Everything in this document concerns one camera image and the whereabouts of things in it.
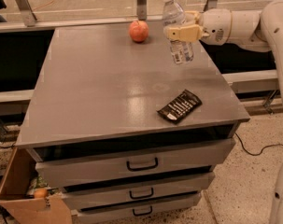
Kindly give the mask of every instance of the plastic water bottle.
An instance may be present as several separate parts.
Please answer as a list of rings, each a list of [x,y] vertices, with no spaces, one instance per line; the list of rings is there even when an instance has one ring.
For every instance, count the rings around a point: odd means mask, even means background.
[[[163,0],[163,26],[182,24],[186,16],[181,5],[175,0]],[[190,42],[170,41],[170,50],[175,64],[187,64],[193,59],[193,50]]]

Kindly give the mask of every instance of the cabinet top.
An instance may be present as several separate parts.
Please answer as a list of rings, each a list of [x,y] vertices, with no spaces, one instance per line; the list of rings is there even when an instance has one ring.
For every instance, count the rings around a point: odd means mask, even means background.
[[[16,146],[45,147],[247,121],[249,115],[199,42],[173,63],[160,21],[135,43],[129,23],[56,29]],[[185,89],[203,102],[179,124],[158,115]]]

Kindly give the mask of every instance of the drawer handle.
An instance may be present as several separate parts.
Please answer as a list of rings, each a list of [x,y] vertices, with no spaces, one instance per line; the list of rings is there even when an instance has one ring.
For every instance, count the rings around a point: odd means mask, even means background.
[[[126,162],[126,166],[127,166],[128,170],[131,171],[131,172],[137,172],[137,171],[144,171],[144,170],[153,169],[153,168],[156,168],[158,165],[159,165],[159,162],[158,162],[157,158],[154,158],[154,164],[152,166],[143,167],[143,168],[132,168],[130,166],[130,162],[129,161]]]
[[[134,196],[133,196],[133,193],[130,191],[130,198],[131,198],[132,200],[142,199],[142,198],[150,198],[150,197],[153,196],[153,194],[154,194],[153,188],[150,189],[150,194],[144,195],[144,196],[139,196],[139,197],[134,197]]]
[[[135,210],[133,209],[133,214],[135,217],[140,217],[144,215],[149,215],[152,213],[152,206],[150,206],[149,211],[147,213],[136,213]]]

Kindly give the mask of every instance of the gray drawer cabinet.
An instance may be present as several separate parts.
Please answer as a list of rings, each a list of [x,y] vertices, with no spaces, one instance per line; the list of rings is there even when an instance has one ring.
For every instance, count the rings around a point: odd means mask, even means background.
[[[225,160],[233,145],[233,139],[226,139],[149,148],[108,155],[44,161],[38,163],[36,169],[52,187],[67,187],[216,165]]]
[[[125,217],[140,217],[153,213],[191,207],[198,204],[200,194],[186,194],[176,197],[151,200],[140,203],[130,203],[102,210],[90,210],[78,213],[78,219],[82,223],[98,223]]]
[[[207,189],[214,177],[212,172],[172,176],[114,187],[68,192],[63,194],[63,200],[71,210],[148,200]]]
[[[174,66],[160,22],[142,44],[128,25],[56,29],[16,143],[83,223],[196,205],[249,120],[200,43]],[[160,117],[185,89],[202,105]]]

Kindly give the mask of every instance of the terrazzo floor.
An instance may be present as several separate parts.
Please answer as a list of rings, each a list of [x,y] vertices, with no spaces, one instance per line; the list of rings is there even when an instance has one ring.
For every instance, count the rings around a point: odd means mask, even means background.
[[[237,134],[244,147],[258,153],[264,146],[283,144],[283,112],[279,98],[269,114],[262,101],[244,102],[250,121],[241,124]],[[283,148],[269,147],[260,156],[248,155],[235,136],[236,145],[226,161],[218,165],[216,178],[202,191],[202,199],[193,208],[163,212],[148,217],[125,218],[106,224],[265,224],[268,223],[274,186],[281,163]],[[0,150],[0,168],[5,168],[10,149]],[[0,215],[0,224],[5,223]],[[8,223],[16,224],[13,218]],[[73,223],[80,224],[73,216]]]

